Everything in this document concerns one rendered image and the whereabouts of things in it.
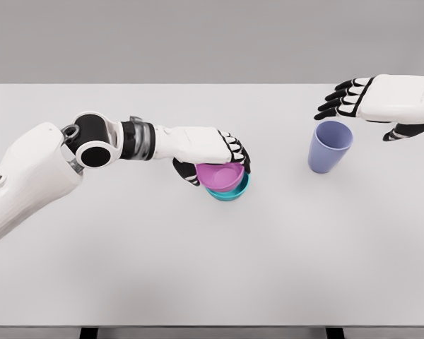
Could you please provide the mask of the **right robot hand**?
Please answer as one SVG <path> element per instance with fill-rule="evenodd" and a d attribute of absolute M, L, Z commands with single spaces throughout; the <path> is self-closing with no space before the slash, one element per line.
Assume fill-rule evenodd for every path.
<path fill-rule="evenodd" d="M 385 142 L 424 133 L 424 76 L 379 74 L 352 78 L 338 84 L 317 108 L 314 119 L 361 118 L 374 123 L 394 123 Z"/>

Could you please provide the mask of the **lavender cup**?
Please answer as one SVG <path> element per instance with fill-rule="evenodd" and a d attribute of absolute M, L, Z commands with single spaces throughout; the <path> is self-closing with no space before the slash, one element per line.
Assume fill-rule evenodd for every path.
<path fill-rule="evenodd" d="M 339 121 L 323 121 L 312 135 L 308 165 L 313 172 L 330 172 L 353 144 L 353 133 Z"/>

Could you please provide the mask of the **teal bowl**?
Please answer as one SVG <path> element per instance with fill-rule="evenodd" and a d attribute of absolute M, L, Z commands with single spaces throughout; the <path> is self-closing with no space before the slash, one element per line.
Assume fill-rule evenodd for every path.
<path fill-rule="evenodd" d="M 243 176 L 240 183 L 230 191 L 219 192 L 209 188 L 206 188 L 206 190 L 210 193 L 210 195 L 212 195 L 212 197 L 218 199 L 219 201 L 233 201 L 241 197 L 241 195 L 247 190 L 247 187 L 249 186 L 249 181 L 250 175 L 246 172 L 243 172 Z"/>

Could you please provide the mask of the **pink bowl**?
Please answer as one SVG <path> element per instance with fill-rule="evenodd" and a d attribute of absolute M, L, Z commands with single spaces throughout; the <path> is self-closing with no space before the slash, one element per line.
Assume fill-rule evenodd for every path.
<path fill-rule="evenodd" d="M 199 182 L 207 189 L 228 192 L 242 181 L 245 169 L 237 162 L 221 165 L 203 163 L 196 165 L 196 172 Z"/>

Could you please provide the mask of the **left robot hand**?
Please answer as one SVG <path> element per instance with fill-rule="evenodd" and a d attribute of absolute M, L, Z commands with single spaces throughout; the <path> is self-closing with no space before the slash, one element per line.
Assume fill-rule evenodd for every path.
<path fill-rule="evenodd" d="M 238 163 L 246 173 L 251 172 L 251 160 L 242 142 L 215 127 L 175 128 L 169 146 L 177 173 L 194 186 L 200 185 L 197 164 Z"/>

